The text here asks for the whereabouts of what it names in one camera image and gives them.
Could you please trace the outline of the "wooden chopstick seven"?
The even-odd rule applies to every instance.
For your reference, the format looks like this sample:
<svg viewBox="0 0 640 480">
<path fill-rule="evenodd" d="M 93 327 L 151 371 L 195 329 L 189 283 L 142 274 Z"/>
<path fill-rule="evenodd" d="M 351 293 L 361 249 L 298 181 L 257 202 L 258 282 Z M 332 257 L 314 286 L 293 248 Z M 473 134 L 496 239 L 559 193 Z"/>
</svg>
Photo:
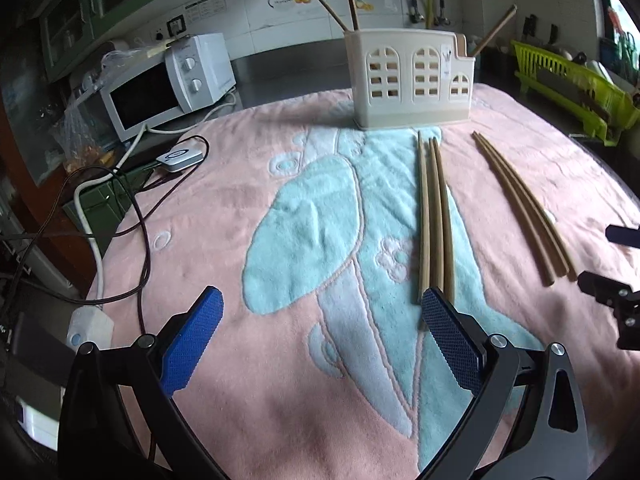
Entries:
<svg viewBox="0 0 640 480">
<path fill-rule="evenodd" d="M 539 200 L 510 162 L 479 132 L 472 138 L 502 186 L 532 250 L 542 284 L 550 287 L 557 278 L 577 281 L 575 263 L 562 237 L 544 212 Z"/>
</svg>

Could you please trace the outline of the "wooden chopstick five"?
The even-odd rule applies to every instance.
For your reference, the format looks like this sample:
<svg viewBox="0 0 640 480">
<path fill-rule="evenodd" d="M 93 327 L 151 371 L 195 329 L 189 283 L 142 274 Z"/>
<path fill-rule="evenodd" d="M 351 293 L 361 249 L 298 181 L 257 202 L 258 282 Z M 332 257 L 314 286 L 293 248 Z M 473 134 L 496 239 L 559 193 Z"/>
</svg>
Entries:
<svg viewBox="0 0 640 480">
<path fill-rule="evenodd" d="M 440 211 L 442 212 L 442 242 L 444 243 L 444 289 L 447 300 L 452 304 L 456 293 L 456 274 L 454 273 L 454 243 L 452 242 L 451 220 L 448 191 L 442 168 L 442 155 L 439 145 L 433 142 L 433 152 L 437 171 L 437 182 L 440 195 Z"/>
</svg>

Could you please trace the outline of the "wooden chopstick six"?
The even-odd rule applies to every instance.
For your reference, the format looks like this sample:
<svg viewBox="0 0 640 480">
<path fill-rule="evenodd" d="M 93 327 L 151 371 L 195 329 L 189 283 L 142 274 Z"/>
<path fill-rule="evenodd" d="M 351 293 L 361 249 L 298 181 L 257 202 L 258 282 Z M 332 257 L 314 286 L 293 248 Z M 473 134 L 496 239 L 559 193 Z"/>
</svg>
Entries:
<svg viewBox="0 0 640 480">
<path fill-rule="evenodd" d="M 559 273 L 555 271 L 553 266 L 551 250 L 546 247 L 548 237 L 538 219 L 538 214 L 534 211 L 535 206 L 532 200 L 524 191 L 524 186 L 518 183 L 514 172 L 506 166 L 506 162 L 489 145 L 488 141 L 478 132 L 473 132 L 472 138 L 498 179 L 514 216 L 518 219 L 528 247 L 533 253 L 541 283 L 544 287 L 550 287 L 554 284 Z"/>
</svg>

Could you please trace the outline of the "wooden chopstick nine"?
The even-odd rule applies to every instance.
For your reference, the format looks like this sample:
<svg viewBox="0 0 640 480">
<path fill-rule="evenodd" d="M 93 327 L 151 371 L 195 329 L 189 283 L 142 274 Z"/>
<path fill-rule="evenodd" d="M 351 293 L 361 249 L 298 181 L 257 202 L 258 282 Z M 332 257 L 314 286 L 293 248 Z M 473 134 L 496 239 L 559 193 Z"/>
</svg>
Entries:
<svg viewBox="0 0 640 480">
<path fill-rule="evenodd" d="M 500 18 L 500 20 L 494 26 L 492 26 L 492 29 L 486 34 L 486 36 L 480 40 L 475 49 L 469 54 L 469 57 L 476 58 L 477 56 L 479 56 L 480 52 L 482 52 L 488 46 L 488 44 L 490 44 L 491 41 L 494 40 L 495 36 L 497 36 L 498 33 L 501 32 L 506 27 L 506 25 L 514 19 L 514 16 L 517 13 L 518 6 L 516 4 L 512 4 L 512 6 L 510 6 L 510 8 L 506 10 L 506 13 L 503 14 L 503 17 Z"/>
</svg>

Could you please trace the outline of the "wooden chopstick one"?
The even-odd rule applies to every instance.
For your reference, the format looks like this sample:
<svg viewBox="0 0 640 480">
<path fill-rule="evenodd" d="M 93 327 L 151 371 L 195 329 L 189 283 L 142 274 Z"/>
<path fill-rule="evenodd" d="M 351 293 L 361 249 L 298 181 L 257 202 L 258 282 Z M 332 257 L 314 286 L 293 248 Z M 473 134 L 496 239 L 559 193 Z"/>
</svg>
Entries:
<svg viewBox="0 0 640 480">
<path fill-rule="evenodd" d="M 349 28 L 346 26 L 346 24 L 344 23 L 344 21 L 340 18 L 340 16 L 333 10 L 332 6 L 329 5 L 329 3 L 326 2 L 326 0 L 318 0 L 318 3 L 320 3 L 323 6 L 323 9 L 326 10 L 326 12 L 328 12 L 331 15 L 331 18 L 334 19 L 335 23 L 337 24 L 337 26 L 343 31 L 343 32 L 348 32 Z"/>
</svg>

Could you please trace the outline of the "wooden chopstick three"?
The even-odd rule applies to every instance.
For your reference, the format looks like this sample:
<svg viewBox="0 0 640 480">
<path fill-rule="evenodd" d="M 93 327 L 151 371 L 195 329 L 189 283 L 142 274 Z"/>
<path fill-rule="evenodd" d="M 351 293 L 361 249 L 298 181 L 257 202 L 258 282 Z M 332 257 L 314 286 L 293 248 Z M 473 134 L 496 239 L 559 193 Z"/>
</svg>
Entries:
<svg viewBox="0 0 640 480">
<path fill-rule="evenodd" d="M 431 232 L 430 232 L 430 199 L 428 198 L 428 179 L 425 146 L 422 132 L 418 132 L 418 157 L 420 166 L 420 275 L 419 275 L 419 299 L 430 286 L 430 257 L 431 257 Z"/>
</svg>

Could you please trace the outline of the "wooden chopstick four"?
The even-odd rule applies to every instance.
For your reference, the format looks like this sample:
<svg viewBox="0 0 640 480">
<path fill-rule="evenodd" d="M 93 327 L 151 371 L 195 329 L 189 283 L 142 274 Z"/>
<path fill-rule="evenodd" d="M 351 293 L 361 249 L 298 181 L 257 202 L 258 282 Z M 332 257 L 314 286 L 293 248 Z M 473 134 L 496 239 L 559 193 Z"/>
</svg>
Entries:
<svg viewBox="0 0 640 480">
<path fill-rule="evenodd" d="M 444 234 L 442 234 L 442 199 L 440 198 L 439 175 L 435 155 L 435 140 L 428 141 L 431 185 L 431 286 L 444 289 Z"/>
</svg>

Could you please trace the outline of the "pink and blue towel mat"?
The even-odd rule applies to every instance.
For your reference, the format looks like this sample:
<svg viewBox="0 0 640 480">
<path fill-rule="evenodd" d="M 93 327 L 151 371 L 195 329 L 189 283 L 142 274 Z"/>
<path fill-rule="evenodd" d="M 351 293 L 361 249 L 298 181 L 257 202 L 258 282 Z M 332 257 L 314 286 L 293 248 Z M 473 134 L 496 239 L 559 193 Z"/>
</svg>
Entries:
<svg viewBox="0 0 640 480">
<path fill-rule="evenodd" d="M 576 284 L 541 283 L 473 136 L 526 182 L 578 269 L 638 284 L 638 252 L 604 235 L 638 226 L 638 204 L 576 142 L 482 84 L 457 125 L 361 131 L 352 114 L 333 91 L 204 125 L 201 168 L 140 194 L 145 229 L 127 214 L 105 255 L 114 346 L 215 286 L 224 317 L 176 402 L 230 477 L 414 478 L 471 399 L 419 327 L 416 146 L 435 139 L 454 305 L 517 346 L 564 344 L 599 466 L 638 414 L 638 354 L 617 348 L 611 312 Z"/>
</svg>

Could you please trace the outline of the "lime green dish rack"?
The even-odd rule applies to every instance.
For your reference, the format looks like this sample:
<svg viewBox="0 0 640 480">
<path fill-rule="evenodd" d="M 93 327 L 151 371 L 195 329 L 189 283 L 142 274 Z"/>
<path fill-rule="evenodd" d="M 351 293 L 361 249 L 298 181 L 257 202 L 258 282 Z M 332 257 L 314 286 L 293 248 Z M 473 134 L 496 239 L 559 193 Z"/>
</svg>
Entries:
<svg viewBox="0 0 640 480">
<path fill-rule="evenodd" d="M 511 44 L 521 92 L 533 90 L 563 107 L 582 123 L 586 136 L 616 146 L 622 133 L 638 124 L 638 107 L 616 84 L 543 48 L 515 40 Z"/>
</svg>

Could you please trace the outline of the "small white round-button device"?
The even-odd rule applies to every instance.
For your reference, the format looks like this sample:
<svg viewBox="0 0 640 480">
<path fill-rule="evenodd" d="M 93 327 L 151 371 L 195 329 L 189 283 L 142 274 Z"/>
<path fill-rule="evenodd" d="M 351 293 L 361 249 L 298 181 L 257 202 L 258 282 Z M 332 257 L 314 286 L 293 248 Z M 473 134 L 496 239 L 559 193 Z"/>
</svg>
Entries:
<svg viewBox="0 0 640 480">
<path fill-rule="evenodd" d="M 204 160 L 205 153 L 200 148 L 174 148 L 170 152 L 157 157 L 160 168 L 175 174 L 196 166 Z"/>
</svg>

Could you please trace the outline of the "plastic bag with food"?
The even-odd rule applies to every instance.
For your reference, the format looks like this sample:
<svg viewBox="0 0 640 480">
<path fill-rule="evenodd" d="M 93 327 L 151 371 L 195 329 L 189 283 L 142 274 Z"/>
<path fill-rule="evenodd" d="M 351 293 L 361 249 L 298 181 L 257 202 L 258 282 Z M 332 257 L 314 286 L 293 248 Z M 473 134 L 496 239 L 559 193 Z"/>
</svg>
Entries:
<svg viewBox="0 0 640 480">
<path fill-rule="evenodd" d="M 111 151 L 117 139 L 104 118 L 85 103 L 70 106 L 54 126 L 53 136 L 63 152 L 66 174 L 97 162 Z"/>
</svg>

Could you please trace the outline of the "cream plastic utensil holder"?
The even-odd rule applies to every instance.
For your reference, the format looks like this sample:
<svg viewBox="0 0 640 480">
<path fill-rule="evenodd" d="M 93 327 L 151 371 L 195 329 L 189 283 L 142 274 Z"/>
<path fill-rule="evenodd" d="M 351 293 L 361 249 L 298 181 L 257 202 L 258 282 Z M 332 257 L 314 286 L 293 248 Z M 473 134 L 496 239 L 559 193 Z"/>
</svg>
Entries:
<svg viewBox="0 0 640 480">
<path fill-rule="evenodd" d="M 355 122 L 364 130 L 469 118 L 475 58 L 457 32 L 378 28 L 344 33 Z"/>
</svg>

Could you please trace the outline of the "white microwave oven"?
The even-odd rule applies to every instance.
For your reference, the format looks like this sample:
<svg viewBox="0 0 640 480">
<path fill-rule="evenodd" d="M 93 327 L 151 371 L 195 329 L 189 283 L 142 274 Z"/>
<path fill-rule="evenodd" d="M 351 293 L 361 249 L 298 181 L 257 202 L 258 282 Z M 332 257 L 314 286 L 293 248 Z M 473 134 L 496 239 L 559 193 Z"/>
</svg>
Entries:
<svg viewBox="0 0 640 480">
<path fill-rule="evenodd" d="M 235 87 L 224 36 L 196 35 L 138 53 L 106 78 L 100 96 L 121 141 L 209 108 Z"/>
</svg>

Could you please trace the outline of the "cream box on microwave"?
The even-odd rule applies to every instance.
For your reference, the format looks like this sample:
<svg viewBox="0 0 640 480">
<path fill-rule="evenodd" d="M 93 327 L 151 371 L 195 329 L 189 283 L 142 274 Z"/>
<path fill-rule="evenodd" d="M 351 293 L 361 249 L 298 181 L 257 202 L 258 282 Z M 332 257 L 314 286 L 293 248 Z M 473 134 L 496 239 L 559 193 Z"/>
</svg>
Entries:
<svg viewBox="0 0 640 480">
<path fill-rule="evenodd" d="M 149 46 L 144 47 L 142 49 L 142 52 L 147 58 L 152 58 L 152 56 L 163 53 L 171 47 L 180 46 L 180 44 L 183 44 L 186 40 L 189 39 L 189 36 L 182 38 L 165 39 L 160 42 L 156 42 L 155 44 L 150 44 Z"/>
</svg>

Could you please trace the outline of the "black wall socket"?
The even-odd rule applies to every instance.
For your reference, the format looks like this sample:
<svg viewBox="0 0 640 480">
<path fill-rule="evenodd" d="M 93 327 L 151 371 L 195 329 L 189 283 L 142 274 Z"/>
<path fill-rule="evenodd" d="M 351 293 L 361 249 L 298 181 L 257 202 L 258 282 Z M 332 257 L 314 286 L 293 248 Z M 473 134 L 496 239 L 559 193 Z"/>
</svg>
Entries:
<svg viewBox="0 0 640 480">
<path fill-rule="evenodd" d="M 171 18 L 166 23 L 168 35 L 171 37 L 178 37 L 186 33 L 186 19 L 183 14 L 179 14 L 174 18 Z"/>
</svg>

